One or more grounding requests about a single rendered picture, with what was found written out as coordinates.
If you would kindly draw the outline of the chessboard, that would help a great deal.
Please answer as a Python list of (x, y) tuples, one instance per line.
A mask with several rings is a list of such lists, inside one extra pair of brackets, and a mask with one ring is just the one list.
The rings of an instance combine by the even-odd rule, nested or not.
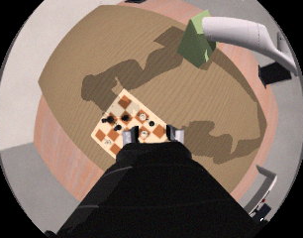
[[(141, 114), (145, 114), (147, 118), (141, 120)], [(121, 117), (124, 115), (129, 116), (128, 121), (121, 120)], [(107, 119), (109, 116), (114, 118), (114, 122), (111, 124), (108, 122), (101, 123), (100, 120), (91, 137), (113, 158), (123, 148), (122, 131), (128, 131), (133, 126), (139, 125), (140, 137), (138, 140), (140, 140), (140, 143), (164, 142), (167, 138), (166, 124), (125, 89), (114, 100), (102, 118)], [(150, 121), (154, 122), (152, 127), (149, 125)], [(113, 127), (116, 127), (118, 124), (122, 126), (122, 129), (114, 131)], [(143, 131), (148, 132), (148, 135), (144, 139), (141, 138)], [(103, 144), (106, 140), (110, 140), (111, 144), (104, 146)]]

